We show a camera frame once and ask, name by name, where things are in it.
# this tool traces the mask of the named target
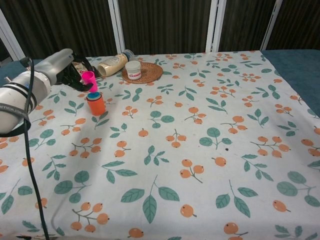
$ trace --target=table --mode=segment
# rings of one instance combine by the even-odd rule
[[[320,120],[261,52],[137,58],[163,76],[102,79],[105,114],[64,85],[30,114],[52,236],[319,239]],[[0,142],[0,233],[42,235],[23,136]]]

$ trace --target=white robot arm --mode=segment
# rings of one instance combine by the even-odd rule
[[[0,137],[10,137],[17,133],[11,132],[23,118],[44,100],[51,91],[51,86],[66,84],[78,91],[88,91],[92,83],[84,85],[72,62],[82,62],[88,71],[98,71],[84,57],[73,54],[69,48],[63,49],[47,57],[34,66],[34,81],[30,99],[29,112],[25,112],[31,72],[25,71],[13,80],[5,78],[7,84],[0,87]]]

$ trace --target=round woven placemat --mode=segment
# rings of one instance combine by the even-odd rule
[[[147,84],[158,80],[162,76],[163,72],[164,70],[162,67],[158,66],[157,64],[151,62],[141,62],[141,77],[139,79],[129,79],[126,68],[124,68],[122,71],[122,78],[123,80],[132,84]]]

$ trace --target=orange cup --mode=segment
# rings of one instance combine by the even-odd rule
[[[94,116],[100,116],[106,112],[104,99],[100,92],[91,92],[86,97],[86,101]]]

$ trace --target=white jar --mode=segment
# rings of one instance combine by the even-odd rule
[[[141,63],[139,61],[128,61],[125,64],[125,69],[129,79],[137,80],[141,78]]]

